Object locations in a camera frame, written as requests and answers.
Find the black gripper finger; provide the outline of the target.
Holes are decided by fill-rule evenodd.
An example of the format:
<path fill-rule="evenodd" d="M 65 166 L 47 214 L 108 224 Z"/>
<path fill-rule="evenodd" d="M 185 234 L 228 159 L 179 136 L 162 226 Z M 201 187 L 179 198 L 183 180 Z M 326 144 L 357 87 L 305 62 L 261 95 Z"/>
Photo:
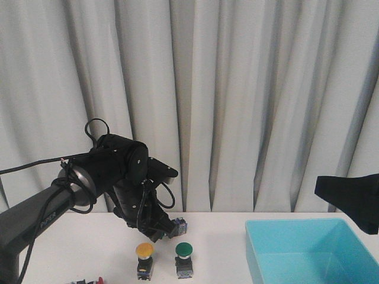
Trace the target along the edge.
<path fill-rule="evenodd" d="M 378 234 L 378 175 L 319 176 L 314 193 L 344 212 L 366 234 Z"/>

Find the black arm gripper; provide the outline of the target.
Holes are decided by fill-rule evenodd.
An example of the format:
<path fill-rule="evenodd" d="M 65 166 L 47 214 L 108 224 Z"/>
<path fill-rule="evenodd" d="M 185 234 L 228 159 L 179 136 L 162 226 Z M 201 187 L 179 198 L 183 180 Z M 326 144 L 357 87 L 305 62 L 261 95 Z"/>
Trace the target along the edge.
<path fill-rule="evenodd" d="M 149 182 L 134 186 L 125 179 L 116 183 L 112 191 L 113 213 L 152 242 L 178 235 L 178 225 L 166 217 L 155 192 Z"/>

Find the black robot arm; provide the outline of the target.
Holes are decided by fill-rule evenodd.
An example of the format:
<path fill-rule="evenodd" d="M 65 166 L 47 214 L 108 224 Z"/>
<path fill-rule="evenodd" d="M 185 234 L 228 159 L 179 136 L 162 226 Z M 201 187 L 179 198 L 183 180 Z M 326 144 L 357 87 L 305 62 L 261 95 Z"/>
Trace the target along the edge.
<path fill-rule="evenodd" d="M 116 216 L 150 240 L 179 234 L 156 193 L 178 172 L 150 157 L 144 143 L 106 134 L 89 152 L 64 157 L 61 167 L 47 189 L 1 214 L 2 283 L 21 283 L 26 266 L 18 263 L 20 253 L 30 253 L 36 238 L 66 211 L 87 214 L 103 194 L 113 200 Z"/>

